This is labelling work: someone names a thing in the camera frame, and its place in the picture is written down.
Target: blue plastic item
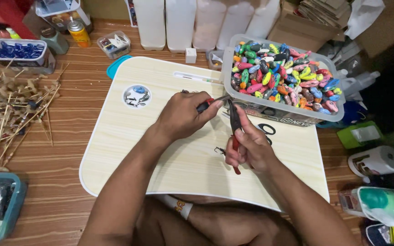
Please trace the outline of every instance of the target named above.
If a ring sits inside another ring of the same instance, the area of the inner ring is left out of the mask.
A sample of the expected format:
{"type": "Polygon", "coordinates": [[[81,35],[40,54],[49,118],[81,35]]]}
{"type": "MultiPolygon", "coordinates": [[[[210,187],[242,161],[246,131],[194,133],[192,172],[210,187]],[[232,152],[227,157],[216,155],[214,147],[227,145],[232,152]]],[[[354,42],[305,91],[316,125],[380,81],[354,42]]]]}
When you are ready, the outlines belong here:
{"type": "Polygon", "coordinates": [[[116,61],[114,61],[106,70],[106,74],[109,78],[113,79],[115,77],[115,74],[117,73],[118,67],[123,63],[123,61],[132,58],[132,56],[125,55],[120,58],[118,58],[116,61]]]}
{"type": "Polygon", "coordinates": [[[12,179],[15,183],[8,208],[5,212],[3,222],[0,227],[0,241],[6,238],[14,229],[14,225],[19,217],[19,211],[24,204],[27,184],[22,182],[14,173],[0,172],[0,179],[12,179]]]}

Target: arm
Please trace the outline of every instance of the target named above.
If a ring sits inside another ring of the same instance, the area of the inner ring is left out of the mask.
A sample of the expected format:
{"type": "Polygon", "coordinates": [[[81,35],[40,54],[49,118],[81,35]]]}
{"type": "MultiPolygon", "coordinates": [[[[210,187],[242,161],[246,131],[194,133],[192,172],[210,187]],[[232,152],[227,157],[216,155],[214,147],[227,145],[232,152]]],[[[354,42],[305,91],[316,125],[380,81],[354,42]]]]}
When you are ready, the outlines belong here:
{"type": "Polygon", "coordinates": [[[214,118],[223,102],[201,114],[206,92],[176,93],[102,188],[78,245],[130,245],[153,170],[175,140],[191,136],[214,118]]]}
{"type": "Polygon", "coordinates": [[[244,110],[237,106],[237,111],[244,132],[239,129],[235,132],[241,143],[238,151],[233,150],[232,139],[229,139],[226,163],[238,166],[246,162],[253,167],[308,245],[357,245],[340,215],[277,159],[265,134],[250,122],[244,110]]]}

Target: hand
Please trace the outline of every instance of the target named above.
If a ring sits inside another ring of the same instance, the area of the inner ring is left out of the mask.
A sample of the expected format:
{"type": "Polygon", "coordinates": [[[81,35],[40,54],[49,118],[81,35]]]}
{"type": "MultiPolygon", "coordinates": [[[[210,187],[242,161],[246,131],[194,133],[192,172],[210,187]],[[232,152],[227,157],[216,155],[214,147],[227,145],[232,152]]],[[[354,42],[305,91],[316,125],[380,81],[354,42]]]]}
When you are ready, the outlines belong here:
{"type": "Polygon", "coordinates": [[[239,164],[247,163],[255,172],[265,172],[269,163],[277,160],[273,148],[268,143],[265,133],[250,122],[244,109],[238,105],[235,107],[244,132],[240,129],[235,131],[235,137],[240,143],[238,151],[233,150],[233,137],[229,138],[226,147],[226,164],[238,167],[239,164]]]}
{"type": "Polygon", "coordinates": [[[222,107],[223,102],[216,101],[208,109],[198,113],[197,106],[210,98],[207,92],[174,94],[155,123],[158,132],[170,143],[191,136],[214,118],[222,107]]]}

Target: leg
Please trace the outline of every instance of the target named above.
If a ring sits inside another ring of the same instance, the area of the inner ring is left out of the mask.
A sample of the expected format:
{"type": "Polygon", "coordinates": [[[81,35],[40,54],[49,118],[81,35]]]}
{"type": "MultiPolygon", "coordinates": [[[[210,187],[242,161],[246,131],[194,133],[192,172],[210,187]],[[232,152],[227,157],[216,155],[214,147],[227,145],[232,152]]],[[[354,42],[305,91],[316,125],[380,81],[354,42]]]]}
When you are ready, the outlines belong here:
{"type": "Polygon", "coordinates": [[[294,228],[278,213],[196,205],[188,221],[217,245],[301,245],[294,228]]]}
{"type": "Polygon", "coordinates": [[[158,200],[145,197],[132,245],[213,245],[180,215],[158,200]]]}

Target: small white box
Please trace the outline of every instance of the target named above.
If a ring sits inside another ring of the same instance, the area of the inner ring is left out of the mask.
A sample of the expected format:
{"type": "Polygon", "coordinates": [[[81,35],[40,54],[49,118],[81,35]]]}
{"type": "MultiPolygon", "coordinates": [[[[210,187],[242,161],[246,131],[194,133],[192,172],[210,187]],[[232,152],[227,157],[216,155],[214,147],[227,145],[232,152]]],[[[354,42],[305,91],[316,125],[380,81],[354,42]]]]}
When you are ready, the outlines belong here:
{"type": "Polygon", "coordinates": [[[197,59],[197,51],[195,48],[185,49],[185,63],[195,63],[197,59]]]}

